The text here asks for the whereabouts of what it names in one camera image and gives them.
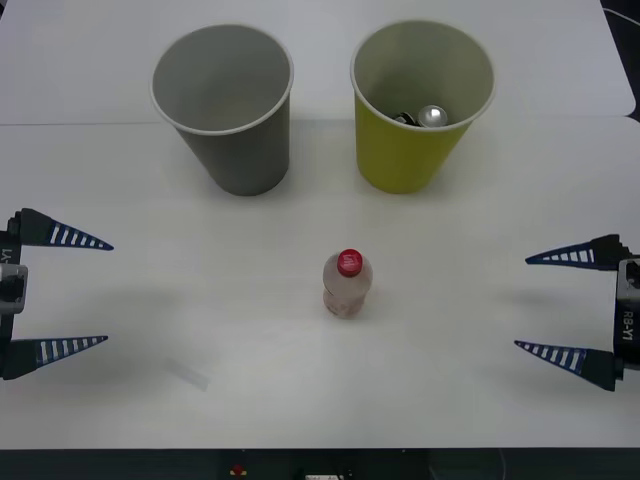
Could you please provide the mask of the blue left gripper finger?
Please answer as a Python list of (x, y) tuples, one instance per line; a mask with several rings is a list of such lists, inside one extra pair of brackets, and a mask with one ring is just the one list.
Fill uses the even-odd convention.
[(30, 208), (8, 220), (8, 233), (22, 245), (92, 250), (113, 250), (108, 242)]
[(86, 351), (108, 336), (11, 340), (1, 346), (1, 379), (15, 380)]

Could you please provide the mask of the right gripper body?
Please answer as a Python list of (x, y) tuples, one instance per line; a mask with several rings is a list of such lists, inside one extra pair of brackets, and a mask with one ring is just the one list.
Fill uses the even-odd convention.
[(628, 247), (616, 276), (613, 355), (621, 377), (625, 369), (639, 369), (639, 256)]

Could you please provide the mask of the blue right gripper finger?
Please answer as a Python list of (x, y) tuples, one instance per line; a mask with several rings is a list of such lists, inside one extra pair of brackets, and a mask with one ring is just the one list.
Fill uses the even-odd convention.
[(626, 246), (618, 234), (548, 250), (525, 259), (528, 265), (550, 265), (597, 271), (615, 271), (626, 258)]
[(525, 352), (605, 391), (613, 392), (621, 367), (612, 352), (515, 340)]

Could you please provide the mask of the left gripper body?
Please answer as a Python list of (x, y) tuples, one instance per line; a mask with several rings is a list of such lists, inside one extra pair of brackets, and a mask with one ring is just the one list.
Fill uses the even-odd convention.
[(21, 246), (8, 232), (1, 232), (1, 368), (6, 365), (14, 316), (23, 311)]

